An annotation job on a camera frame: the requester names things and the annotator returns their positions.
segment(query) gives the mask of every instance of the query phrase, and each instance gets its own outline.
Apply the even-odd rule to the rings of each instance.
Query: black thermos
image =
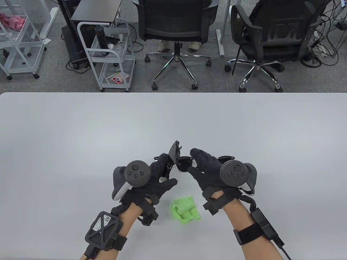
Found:
[[[100,48],[101,49],[108,49],[104,27],[97,25],[94,30],[95,30],[96,36],[98,38]],[[101,52],[101,54],[104,56],[107,56],[107,55],[109,55],[109,52]]]

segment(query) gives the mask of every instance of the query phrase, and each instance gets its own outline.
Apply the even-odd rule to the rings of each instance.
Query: qr code label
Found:
[[[104,227],[107,226],[107,224],[110,222],[111,217],[104,215]],[[98,219],[98,221],[95,223],[93,230],[98,231],[101,229],[101,218]]]

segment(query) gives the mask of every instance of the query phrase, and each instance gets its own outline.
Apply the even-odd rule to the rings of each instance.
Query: black gloved hand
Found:
[[[216,157],[196,148],[191,149],[190,154],[196,161],[198,169],[189,167],[188,172],[198,182],[202,191],[205,191],[208,187],[214,192],[222,190],[230,201],[242,195],[238,188],[228,186],[222,181],[220,177],[222,164]]]
[[[164,195],[164,193],[171,190],[171,188],[177,184],[177,179],[168,179],[167,181],[159,182],[159,178],[166,167],[167,160],[168,155],[161,154],[158,160],[150,165],[150,180],[142,187],[127,190],[120,199],[122,205],[125,205],[126,207],[129,207],[133,202],[144,210],[144,213],[141,216],[143,216],[144,219],[142,224],[146,226],[149,226],[152,220],[156,220],[158,217],[155,208],[152,205],[157,205],[159,199]],[[145,198],[150,199],[152,205],[150,205]],[[152,219],[146,220],[149,215],[151,215]]]

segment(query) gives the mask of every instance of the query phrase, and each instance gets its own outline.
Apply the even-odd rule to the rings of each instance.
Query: forearm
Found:
[[[222,194],[223,192],[216,192],[212,197],[218,198]],[[223,210],[237,231],[241,231],[255,223],[247,208],[238,199],[226,204]],[[277,248],[265,236],[242,245],[241,248],[246,260],[283,260]]]
[[[123,226],[119,231],[121,236],[126,237],[128,235],[130,228],[141,213],[142,209],[132,203],[125,212],[119,215],[119,219],[123,222]],[[95,260],[116,260],[118,253],[119,251],[115,249],[109,251],[100,250]],[[79,260],[86,260],[86,258],[87,256],[83,255]]]

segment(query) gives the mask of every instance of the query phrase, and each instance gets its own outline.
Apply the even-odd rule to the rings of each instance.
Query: chair seat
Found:
[[[251,42],[247,42],[241,45],[242,52],[247,56],[249,60],[256,59],[255,47]],[[264,61],[296,61],[300,45],[289,46],[265,46]]]

